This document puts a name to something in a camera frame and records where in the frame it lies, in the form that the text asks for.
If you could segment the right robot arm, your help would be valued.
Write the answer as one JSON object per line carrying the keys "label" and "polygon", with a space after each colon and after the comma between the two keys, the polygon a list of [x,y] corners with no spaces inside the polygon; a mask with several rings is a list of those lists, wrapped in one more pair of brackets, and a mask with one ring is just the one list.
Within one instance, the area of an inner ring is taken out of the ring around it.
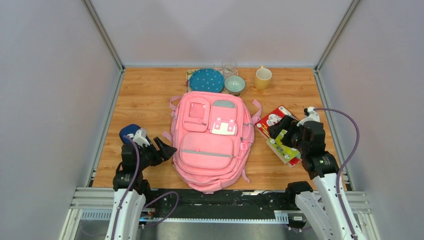
{"label": "right robot arm", "polygon": [[300,152],[302,166],[323,201],[323,205],[320,205],[308,182],[298,181],[287,185],[286,205],[302,211],[320,240],[366,239],[341,185],[338,163],[326,151],[323,123],[312,114],[301,121],[286,115],[269,128],[273,138],[282,130],[286,133],[281,142]]}

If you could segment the green comic book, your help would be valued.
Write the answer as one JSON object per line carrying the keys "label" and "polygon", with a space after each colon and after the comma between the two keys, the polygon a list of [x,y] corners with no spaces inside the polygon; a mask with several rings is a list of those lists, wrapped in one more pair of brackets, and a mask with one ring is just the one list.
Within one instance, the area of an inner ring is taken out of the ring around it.
{"label": "green comic book", "polygon": [[276,139],[269,138],[266,141],[267,145],[284,164],[287,164],[293,158],[301,159],[301,154],[297,149],[283,145],[282,139],[286,133],[287,131],[283,129]]}

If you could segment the pink student backpack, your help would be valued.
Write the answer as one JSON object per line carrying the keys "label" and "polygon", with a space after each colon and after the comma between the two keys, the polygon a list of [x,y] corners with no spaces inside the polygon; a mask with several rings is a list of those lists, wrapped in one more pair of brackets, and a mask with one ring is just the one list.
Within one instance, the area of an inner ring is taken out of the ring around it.
{"label": "pink student backpack", "polygon": [[255,140],[262,105],[251,115],[240,97],[227,93],[191,91],[169,100],[172,122],[163,136],[177,149],[173,166],[190,188],[213,194],[246,182],[246,163]]}

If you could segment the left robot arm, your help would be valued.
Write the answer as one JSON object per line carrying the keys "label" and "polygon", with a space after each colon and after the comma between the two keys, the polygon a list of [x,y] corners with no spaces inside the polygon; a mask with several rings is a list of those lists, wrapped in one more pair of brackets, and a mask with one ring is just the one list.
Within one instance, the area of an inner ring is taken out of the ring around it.
{"label": "left robot arm", "polygon": [[176,210],[180,196],[176,191],[166,192],[153,200],[149,182],[143,177],[147,167],[158,166],[169,160],[177,148],[165,144],[158,137],[153,140],[159,147],[152,144],[148,137],[141,145],[125,135],[126,143],[121,148],[122,161],[115,171],[113,183],[113,208],[105,234],[106,240],[134,240],[137,236],[142,211],[166,195],[176,196],[172,210],[153,226],[166,220]]}

